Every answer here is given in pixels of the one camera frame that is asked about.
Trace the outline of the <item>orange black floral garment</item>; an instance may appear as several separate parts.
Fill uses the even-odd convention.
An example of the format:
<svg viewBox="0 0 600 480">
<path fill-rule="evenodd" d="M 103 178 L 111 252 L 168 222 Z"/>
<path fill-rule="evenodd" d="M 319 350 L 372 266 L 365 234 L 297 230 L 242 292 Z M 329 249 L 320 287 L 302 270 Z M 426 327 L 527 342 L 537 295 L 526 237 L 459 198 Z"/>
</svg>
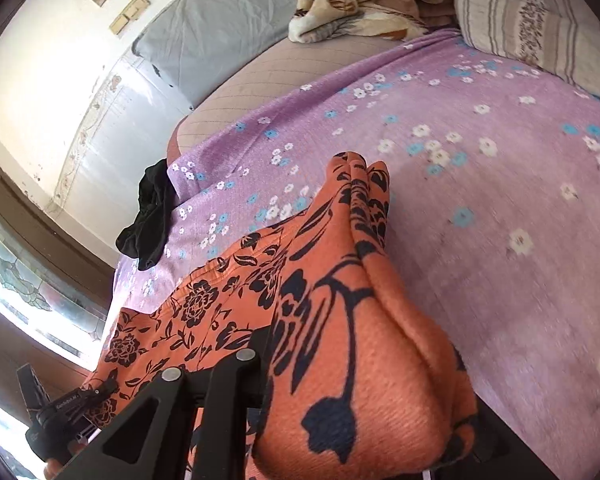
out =
<svg viewBox="0 0 600 480">
<path fill-rule="evenodd" d="M 250 479 L 392 479 L 461 460 L 477 401 L 446 333 L 386 250 L 389 173 L 335 155 L 310 206 L 193 271 L 154 313 L 122 310 L 87 389 L 106 427 L 163 370 L 200 372 L 268 330 Z"/>
</svg>

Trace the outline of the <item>stained glass window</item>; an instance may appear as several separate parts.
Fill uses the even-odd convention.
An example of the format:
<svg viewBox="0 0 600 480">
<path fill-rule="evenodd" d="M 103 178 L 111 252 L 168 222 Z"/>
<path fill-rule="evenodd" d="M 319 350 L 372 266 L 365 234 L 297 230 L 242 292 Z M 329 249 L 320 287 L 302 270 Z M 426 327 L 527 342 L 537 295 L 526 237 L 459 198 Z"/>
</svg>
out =
<svg viewBox="0 0 600 480">
<path fill-rule="evenodd" d="M 81 385 L 102 348 L 106 313 L 26 251 L 0 222 L 0 452 L 18 479 L 41 479 L 17 370 L 33 366 L 54 399 Z"/>
</svg>

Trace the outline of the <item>black cloth on bed edge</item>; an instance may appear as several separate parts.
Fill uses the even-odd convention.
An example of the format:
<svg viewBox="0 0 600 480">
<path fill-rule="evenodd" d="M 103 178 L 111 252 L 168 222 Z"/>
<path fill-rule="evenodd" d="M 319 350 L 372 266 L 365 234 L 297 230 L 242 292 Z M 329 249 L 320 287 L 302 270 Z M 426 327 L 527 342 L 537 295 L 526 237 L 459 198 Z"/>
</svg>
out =
<svg viewBox="0 0 600 480">
<path fill-rule="evenodd" d="M 138 211 L 134 221 L 116 238 L 121 255 L 135 259 L 146 271 L 161 259 L 171 231 L 175 188 L 168 176 L 166 159 L 145 169 L 138 184 Z"/>
</svg>

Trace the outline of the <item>beige quilted mattress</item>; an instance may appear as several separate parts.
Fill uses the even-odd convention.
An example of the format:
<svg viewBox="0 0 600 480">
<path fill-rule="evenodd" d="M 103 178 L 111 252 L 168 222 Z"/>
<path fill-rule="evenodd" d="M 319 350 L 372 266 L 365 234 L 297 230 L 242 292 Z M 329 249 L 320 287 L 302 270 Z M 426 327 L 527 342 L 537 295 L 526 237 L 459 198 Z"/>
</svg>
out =
<svg viewBox="0 0 600 480">
<path fill-rule="evenodd" d="M 166 160 L 174 162 L 212 134 L 302 84 L 398 44 L 396 40 L 357 36 L 317 44 L 279 41 L 223 82 L 175 126 L 166 147 Z"/>
</svg>

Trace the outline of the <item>purple floral bedsheet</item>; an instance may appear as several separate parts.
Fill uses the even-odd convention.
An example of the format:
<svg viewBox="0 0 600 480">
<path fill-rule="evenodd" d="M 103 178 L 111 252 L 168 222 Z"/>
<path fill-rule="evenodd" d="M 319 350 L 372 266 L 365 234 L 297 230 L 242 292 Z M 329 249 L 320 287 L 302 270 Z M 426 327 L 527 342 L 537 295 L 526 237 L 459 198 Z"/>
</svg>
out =
<svg viewBox="0 0 600 480">
<path fill-rule="evenodd" d="M 239 237 L 306 209 L 333 154 L 390 174 L 389 255 L 479 396 L 562 479 L 600 472 L 600 101 L 436 32 L 252 110 L 170 162 L 160 262 L 112 310 L 155 311 Z"/>
</svg>

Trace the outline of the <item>grey pillow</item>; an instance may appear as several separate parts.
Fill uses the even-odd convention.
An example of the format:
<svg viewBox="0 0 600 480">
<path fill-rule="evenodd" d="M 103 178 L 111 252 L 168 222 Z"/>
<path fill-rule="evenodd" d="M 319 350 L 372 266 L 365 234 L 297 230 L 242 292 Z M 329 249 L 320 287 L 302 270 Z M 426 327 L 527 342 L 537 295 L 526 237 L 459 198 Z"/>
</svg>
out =
<svg viewBox="0 0 600 480">
<path fill-rule="evenodd" d="M 132 52 L 190 105 L 287 37 L 296 0 L 174 0 Z"/>
</svg>

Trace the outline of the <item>striped floral pillow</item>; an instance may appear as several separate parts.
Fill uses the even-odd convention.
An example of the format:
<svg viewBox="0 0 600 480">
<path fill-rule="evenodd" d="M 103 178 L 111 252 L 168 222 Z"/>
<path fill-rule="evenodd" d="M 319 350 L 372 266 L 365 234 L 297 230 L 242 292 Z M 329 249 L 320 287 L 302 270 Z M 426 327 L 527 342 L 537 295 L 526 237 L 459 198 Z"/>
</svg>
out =
<svg viewBox="0 0 600 480">
<path fill-rule="evenodd" d="M 600 20 L 585 0 L 454 0 L 464 40 L 600 98 Z"/>
</svg>

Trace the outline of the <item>beige wall switch plates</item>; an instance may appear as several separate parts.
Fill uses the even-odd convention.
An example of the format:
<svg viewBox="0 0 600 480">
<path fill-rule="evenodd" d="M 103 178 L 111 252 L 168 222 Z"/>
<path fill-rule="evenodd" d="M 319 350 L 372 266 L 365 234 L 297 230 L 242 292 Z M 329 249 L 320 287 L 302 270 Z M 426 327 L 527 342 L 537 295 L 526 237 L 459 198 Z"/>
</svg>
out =
<svg viewBox="0 0 600 480">
<path fill-rule="evenodd" d="M 137 21 L 150 6 L 149 0 L 131 0 L 110 24 L 110 32 L 119 36 L 126 26 Z"/>
</svg>

